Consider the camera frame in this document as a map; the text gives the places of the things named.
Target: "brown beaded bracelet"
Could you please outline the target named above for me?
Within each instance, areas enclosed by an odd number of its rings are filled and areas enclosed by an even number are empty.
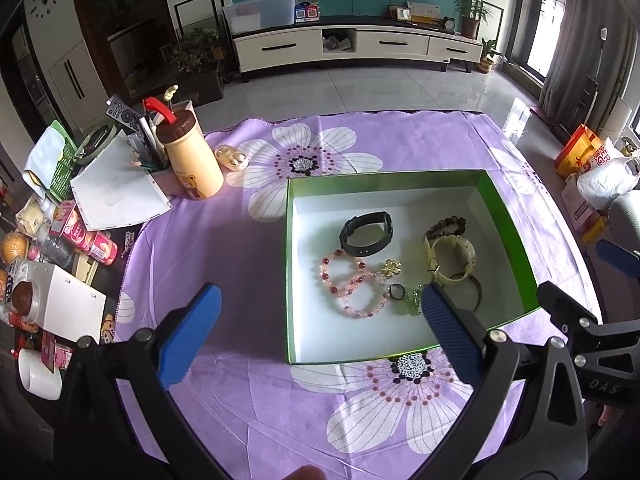
[[[454,231],[450,231],[450,227],[456,226]],[[436,225],[432,226],[427,232],[425,232],[424,237],[427,240],[435,240],[436,238],[440,238],[441,236],[447,235],[463,235],[466,230],[466,219],[462,218],[462,216],[450,216],[449,218],[445,218],[444,220],[440,220]]]

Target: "drawer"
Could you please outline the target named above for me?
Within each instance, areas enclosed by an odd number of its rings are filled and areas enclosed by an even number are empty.
[[[322,57],[322,31],[292,30],[236,41],[240,71],[314,61]]]
[[[429,41],[429,57],[436,61],[461,59],[478,62],[480,56],[482,56],[482,45],[445,38],[431,38]]]
[[[356,53],[358,56],[402,57],[426,56],[428,36],[402,34],[401,32],[376,32],[359,30],[356,32]]]

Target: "white mug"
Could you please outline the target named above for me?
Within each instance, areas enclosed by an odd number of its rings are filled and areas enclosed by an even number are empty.
[[[18,371],[22,386],[30,394],[47,400],[58,400],[62,391],[60,370],[53,373],[42,363],[40,352],[23,348],[18,354]]]

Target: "green box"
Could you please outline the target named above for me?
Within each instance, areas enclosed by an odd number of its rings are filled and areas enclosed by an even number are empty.
[[[383,251],[364,261],[377,270],[386,259],[398,258],[402,273],[389,283],[401,283],[411,290],[430,281],[424,232],[438,220],[457,215],[466,219],[465,237],[476,249],[474,275],[482,285],[482,301],[476,311],[480,321],[489,329],[537,309],[536,280],[529,259],[487,172],[407,171],[290,179],[286,237],[289,363],[357,362],[438,346],[424,318],[411,316],[404,302],[389,301],[379,314],[353,319],[340,312],[340,300],[320,279],[321,260],[339,248],[344,222],[380,210],[390,213],[394,237]],[[377,234],[369,235],[374,240]],[[331,279],[339,280],[349,276],[351,269],[345,260],[331,262],[328,272]],[[471,280],[445,290],[457,306],[469,310],[476,306],[477,291]],[[370,285],[359,287],[350,298],[352,306],[364,308],[366,295],[373,293]]]

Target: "tv stand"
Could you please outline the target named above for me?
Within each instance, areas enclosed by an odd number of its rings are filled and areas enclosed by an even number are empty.
[[[332,32],[347,35],[351,48],[325,49],[322,37]],[[450,60],[459,59],[471,72],[482,54],[479,41],[441,27],[375,16],[325,16],[317,22],[236,34],[232,39],[243,81],[258,70],[305,64],[363,66],[381,61],[430,61],[446,72]]]

